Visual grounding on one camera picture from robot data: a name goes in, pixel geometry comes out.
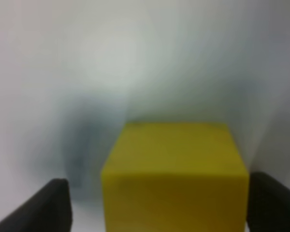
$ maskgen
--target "white wall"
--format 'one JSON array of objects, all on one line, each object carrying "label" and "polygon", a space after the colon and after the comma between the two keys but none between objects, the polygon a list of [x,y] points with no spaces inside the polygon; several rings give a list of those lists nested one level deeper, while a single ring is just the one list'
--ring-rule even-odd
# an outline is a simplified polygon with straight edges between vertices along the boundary
[{"label": "white wall", "polygon": [[260,104],[269,117],[260,120],[266,127],[250,160],[251,170],[267,172],[290,188],[290,0],[273,1],[269,7],[270,50],[261,72],[267,78],[262,90],[268,94]]},{"label": "white wall", "polygon": [[[99,199],[99,169],[126,118],[227,121],[247,166],[258,163],[290,86],[284,2],[0,0],[0,219],[71,173],[93,176],[73,197]],[[79,128],[95,141],[82,155],[71,142]]]}]

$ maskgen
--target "yellow block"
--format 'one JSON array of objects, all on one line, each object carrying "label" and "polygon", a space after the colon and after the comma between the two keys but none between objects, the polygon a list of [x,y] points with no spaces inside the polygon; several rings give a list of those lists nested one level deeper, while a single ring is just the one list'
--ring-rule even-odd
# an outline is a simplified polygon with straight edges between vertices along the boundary
[{"label": "yellow block", "polygon": [[243,232],[248,173],[217,123],[130,123],[103,171],[107,232]]}]

